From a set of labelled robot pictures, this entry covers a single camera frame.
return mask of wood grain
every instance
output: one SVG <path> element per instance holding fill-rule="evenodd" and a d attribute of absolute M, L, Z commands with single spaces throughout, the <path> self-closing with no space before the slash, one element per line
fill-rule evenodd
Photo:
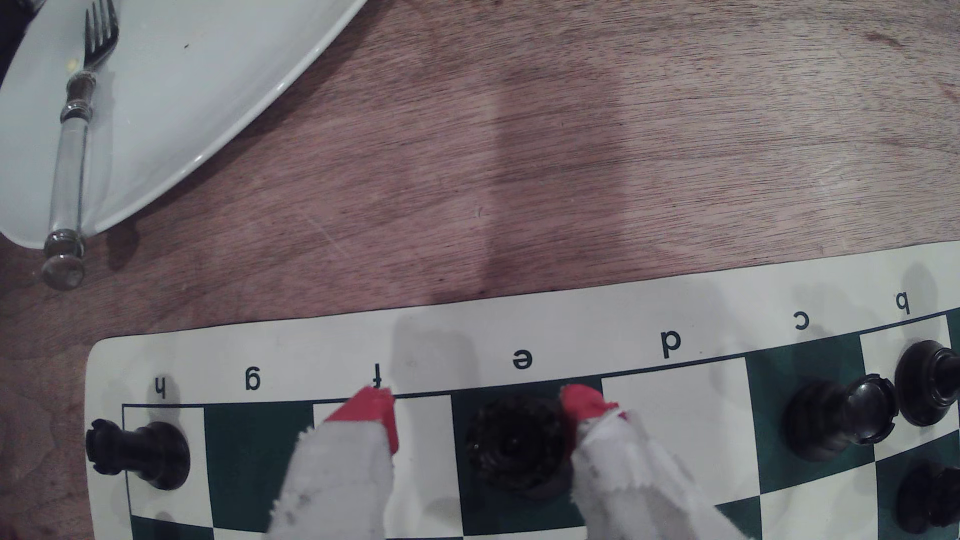
<path fill-rule="evenodd" d="M 957 43 L 956 0 L 370 0 L 81 289 L 0 240 L 0 536 L 92 536 L 104 337 L 960 238 Z"/>

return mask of white plate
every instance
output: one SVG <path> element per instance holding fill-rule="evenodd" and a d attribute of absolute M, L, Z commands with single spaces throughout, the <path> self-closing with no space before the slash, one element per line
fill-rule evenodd
<path fill-rule="evenodd" d="M 220 150 L 340 33 L 365 0 L 114 0 L 98 73 L 84 233 L 142 209 Z M 89 0 L 49 0 L 0 86 L 0 233 L 41 248 L 60 108 L 83 63 Z"/>

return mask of black pawn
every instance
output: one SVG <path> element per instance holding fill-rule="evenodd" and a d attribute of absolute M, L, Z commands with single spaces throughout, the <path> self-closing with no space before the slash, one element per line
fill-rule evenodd
<path fill-rule="evenodd" d="M 932 339 L 914 343 L 900 357 L 894 382 L 903 418 L 932 426 L 960 394 L 960 356 Z"/>
<path fill-rule="evenodd" d="M 186 439 L 166 422 L 123 431 L 110 420 L 94 420 L 86 431 L 86 458 L 102 475 L 131 471 L 157 489 L 177 489 L 190 473 Z"/>
<path fill-rule="evenodd" d="M 817 380 L 797 392 L 783 413 L 787 446 L 808 461 L 829 461 L 851 443 L 874 444 L 893 430 L 894 385 L 871 374 L 847 386 Z"/>
<path fill-rule="evenodd" d="M 900 484 L 896 513 L 900 528 L 914 534 L 960 522 L 960 469 L 925 460 Z"/>
<path fill-rule="evenodd" d="M 545 499 L 570 488 L 568 439 L 560 402 L 509 396 L 484 405 L 473 416 L 467 457 L 488 485 Z"/>

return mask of chessboard mat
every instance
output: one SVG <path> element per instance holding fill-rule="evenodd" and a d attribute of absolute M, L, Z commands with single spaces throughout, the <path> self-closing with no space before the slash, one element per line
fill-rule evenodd
<path fill-rule="evenodd" d="M 826 463 L 784 447 L 780 415 L 813 379 L 893 378 L 911 343 L 960 343 L 960 243 L 316 319 L 112 338 L 90 353 L 89 424 L 163 420 L 191 449 L 183 487 L 88 465 L 98 538 L 262 537 L 300 431 L 366 383 L 397 394 L 389 538 L 583 540 L 567 496 L 478 481 L 468 420 L 502 395 L 591 385 L 639 411 L 705 496 L 754 538 L 957 538 L 900 532 L 892 505 L 922 458 L 960 465 L 956 410 L 901 417 Z"/>

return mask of green square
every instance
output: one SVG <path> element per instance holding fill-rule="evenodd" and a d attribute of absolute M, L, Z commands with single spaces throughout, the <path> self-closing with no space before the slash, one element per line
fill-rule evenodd
<path fill-rule="evenodd" d="M 929 459 L 950 467 L 960 466 L 960 431 L 944 435 L 900 454 L 894 454 L 876 463 L 876 511 L 880 538 L 884 540 L 953 540 L 960 532 L 956 524 L 950 527 L 931 527 L 923 534 L 904 532 L 897 526 L 895 509 L 897 491 L 903 478 Z"/>
<path fill-rule="evenodd" d="M 310 402 L 204 407 L 214 527 L 267 531 L 298 436 L 311 427 Z"/>
<path fill-rule="evenodd" d="M 213 528 L 130 517 L 133 540 L 213 540 Z"/>
<path fill-rule="evenodd" d="M 947 330 L 950 335 L 950 347 L 960 348 L 960 309 L 951 309 L 947 312 Z"/>
<path fill-rule="evenodd" d="M 488 486 L 470 467 L 467 458 L 467 431 L 474 413 L 496 399 L 527 395 L 558 399 L 560 389 L 580 383 L 602 391 L 599 377 L 548 380 L 456 390 L 450 394 L 453 408 L 453 436 L 456 444 L 457 477 L 460 481 L 460 512 L 464 536 L 504 534 L 528 530 L 582 527 L 584 518 L 568 493 L 545 500 L 531 500 Z"/>
<path fill-rule="evenodd" d="M 716 506 L 747 538 L 763 540 L 760 521 L 760 496 L 731 501 Z"/>
<path fill-rule="evenodd" d="M 831 461 L 806 461 L 790 451 L 781 430 L 783 411 L 806 384 L 819 379 L 846 385 L 866 375 L 858 334 L 756 351 L 747 353 L 746 358 L 760 493 L 821 479 L 874 460 L 872 445 L 850 445 Z"/>

